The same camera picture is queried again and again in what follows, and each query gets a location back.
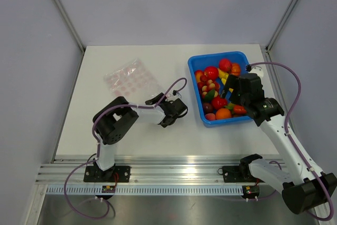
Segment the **small orange pumpkin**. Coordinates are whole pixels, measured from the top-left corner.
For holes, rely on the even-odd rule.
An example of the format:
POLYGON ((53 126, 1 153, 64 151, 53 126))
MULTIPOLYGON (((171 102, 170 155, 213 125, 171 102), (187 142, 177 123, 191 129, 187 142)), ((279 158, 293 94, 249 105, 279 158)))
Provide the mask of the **small orange pumpkin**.
POLYGON ((230 74, 234 75, 234 76, 240 76, 241 68, 240 68, 240 65, 238 63, 232 63, 230 74))

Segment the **wrinkled red tomato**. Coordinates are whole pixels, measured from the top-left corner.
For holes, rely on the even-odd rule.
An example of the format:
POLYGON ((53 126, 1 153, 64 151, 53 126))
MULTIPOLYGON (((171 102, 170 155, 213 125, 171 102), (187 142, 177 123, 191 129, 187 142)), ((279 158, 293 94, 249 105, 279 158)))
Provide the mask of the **wrinkled red tomato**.
POLYGON ((229 59, 223 58, 219 61, 219 69, 224 72, 229 72, 232 68, 232 63, 229 59))

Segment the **red yellow mango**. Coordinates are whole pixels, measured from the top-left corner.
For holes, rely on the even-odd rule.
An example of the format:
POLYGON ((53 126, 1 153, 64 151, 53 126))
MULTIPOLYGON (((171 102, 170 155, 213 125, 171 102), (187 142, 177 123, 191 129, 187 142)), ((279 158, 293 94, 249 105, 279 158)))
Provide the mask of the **red yellow mango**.
POLYGON ((194 72, 194 76, 195 76, 195 79, 196 79, 196 82, 200 82, 200 77, 204 75, 204 72, 202 70, 196 70, 194 72))

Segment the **clear pink-dotted zip bag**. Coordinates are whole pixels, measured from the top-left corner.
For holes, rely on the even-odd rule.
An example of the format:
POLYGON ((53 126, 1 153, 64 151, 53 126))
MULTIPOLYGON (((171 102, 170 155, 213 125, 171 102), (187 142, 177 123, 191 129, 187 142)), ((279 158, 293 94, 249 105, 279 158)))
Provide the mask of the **clear pink-dotted zip bag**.
POLYGON ((139 58, 107 73, 103 80, 113 97, 123 96, 135 104, 144 104, 164 92, 164 88, 139 58))

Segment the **yellow banana bunch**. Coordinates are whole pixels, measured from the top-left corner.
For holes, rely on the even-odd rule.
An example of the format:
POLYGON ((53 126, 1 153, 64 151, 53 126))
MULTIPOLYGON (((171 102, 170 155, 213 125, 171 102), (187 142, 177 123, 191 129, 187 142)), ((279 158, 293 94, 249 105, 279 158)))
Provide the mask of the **yellow banana bunch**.
POLYGON ((230 76, 230 74, 228 72, 225 72, 225 71, 221 70, 220 68, 218 68, 217 70, 218 70, 218 73, 219 73, 219 79, 223 84, 223 88, 221 90, 221 97, 225 97, 225 95, 223 95, 223 89, 226 85, 227 79, 230 76))

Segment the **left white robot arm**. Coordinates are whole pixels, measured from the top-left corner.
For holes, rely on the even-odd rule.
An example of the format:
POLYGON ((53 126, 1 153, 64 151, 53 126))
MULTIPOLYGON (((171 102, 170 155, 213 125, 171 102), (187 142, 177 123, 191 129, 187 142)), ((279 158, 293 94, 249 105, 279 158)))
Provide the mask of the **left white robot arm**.
POLYGON ((87 176, 109 181, 115 171, 115 148, 136 122, 145 122, 166 128, 187 115, 188 107, 176 94, 167 97, 160 93, 144 105, 130 104, 119 96, 93 117, 92 134, 97 140, 97 153, 87 176))

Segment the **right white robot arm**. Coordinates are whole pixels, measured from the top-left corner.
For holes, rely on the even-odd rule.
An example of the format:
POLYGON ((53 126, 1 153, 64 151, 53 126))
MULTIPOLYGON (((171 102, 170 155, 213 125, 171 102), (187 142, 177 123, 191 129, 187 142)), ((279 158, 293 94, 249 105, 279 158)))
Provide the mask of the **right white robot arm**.
POLYGON ((232 89, 230 101, 242 106, 248 117, 269 137, 283 159, 287 171, 270 165, 253 154, 240 160, 239 175, 245 181, 259 179, 282 195, 294 214, 331 203, 336 176, 325 173, 305 151, 298 138, 289 131, 284 111, 276 99, 264 96, 260 77, 255 73, 229 75, 222 96, 232 89))

